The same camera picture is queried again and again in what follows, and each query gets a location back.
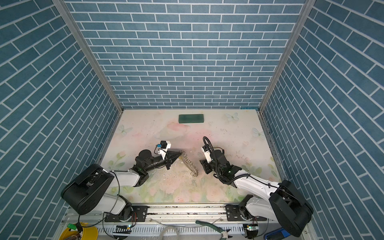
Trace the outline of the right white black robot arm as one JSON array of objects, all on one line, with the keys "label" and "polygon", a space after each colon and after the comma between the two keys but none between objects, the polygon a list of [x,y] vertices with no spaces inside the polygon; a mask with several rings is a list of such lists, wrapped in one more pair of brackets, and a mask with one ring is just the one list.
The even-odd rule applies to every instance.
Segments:
[{"label": "right white black robot arm", "polygon": [[206,174],[214,172],[225,185],[247,192],[246,197],[234,205],[228,220],[241,218],[252,221],[262,217],[277,221],[288,234],[299,237],[311,221],[313,207],[298,191],[293,183],[281,183],[256,177],[242,168],[232,165],[220,150],[202,148],[205,159],[200,163]]}]

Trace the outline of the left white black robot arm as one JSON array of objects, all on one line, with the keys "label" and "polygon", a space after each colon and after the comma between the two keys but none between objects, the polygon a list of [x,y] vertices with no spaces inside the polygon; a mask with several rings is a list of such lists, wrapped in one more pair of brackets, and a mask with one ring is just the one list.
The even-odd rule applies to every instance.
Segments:
[{"label": "left white black robot arm", "polygon": [[149,179],[149,172],[167,168],[182,156],[183,151],[160,149],[154,157],[149,150],[142,150],[135,158],[134,166],[126,171],[107,171],[98,164],[92,164],[74,178],[61,192],[65,200],[79,215],[93,210],[127,219],[131,203],[121,195],[121,187],[140,187]]}]

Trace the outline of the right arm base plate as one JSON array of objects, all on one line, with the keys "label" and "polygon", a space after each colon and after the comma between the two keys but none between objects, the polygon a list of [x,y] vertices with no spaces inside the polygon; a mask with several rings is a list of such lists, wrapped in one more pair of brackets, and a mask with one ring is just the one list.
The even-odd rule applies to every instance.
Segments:
[{"label": "right arm base plate", "polygon": [[267,218],[252,216],[245,207],[240,205],[225,205],[225,210],[227,214],[227,221],[229,222],[239,222],[239,221],[266,221]]}]

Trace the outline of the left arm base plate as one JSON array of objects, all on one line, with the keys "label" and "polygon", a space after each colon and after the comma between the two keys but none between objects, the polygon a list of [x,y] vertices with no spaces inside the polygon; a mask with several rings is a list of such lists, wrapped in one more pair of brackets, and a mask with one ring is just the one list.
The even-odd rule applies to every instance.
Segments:
[{"label": "left arm base plate", "polygon": [[131,206],[123,209],[120,214],[110,214],[105,218],[105,222],[111,223],[137,223],[144,222],[147,217],[148,206]]}]

